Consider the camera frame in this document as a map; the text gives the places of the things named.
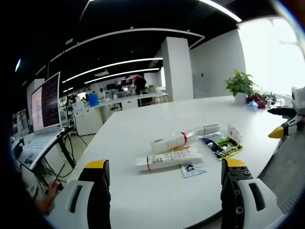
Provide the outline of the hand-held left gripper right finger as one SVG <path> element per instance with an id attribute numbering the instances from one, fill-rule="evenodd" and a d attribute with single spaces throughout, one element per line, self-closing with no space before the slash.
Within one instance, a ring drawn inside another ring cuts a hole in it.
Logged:
<path id="1" fill-rule="evenodd" d="M 241 160 L 222 160 L 221 185 L 221 228 L 275 229 L 284 220 L 276 195 Z"/>

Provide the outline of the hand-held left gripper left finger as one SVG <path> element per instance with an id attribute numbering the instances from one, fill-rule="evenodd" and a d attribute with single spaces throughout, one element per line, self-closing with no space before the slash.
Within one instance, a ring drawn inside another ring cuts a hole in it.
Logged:
<path id="1" fill-rule="evenodd" d="M 47 220 L 55 229 L 110 229 L 109 161 L 92 161 L 55 197 Z"/>

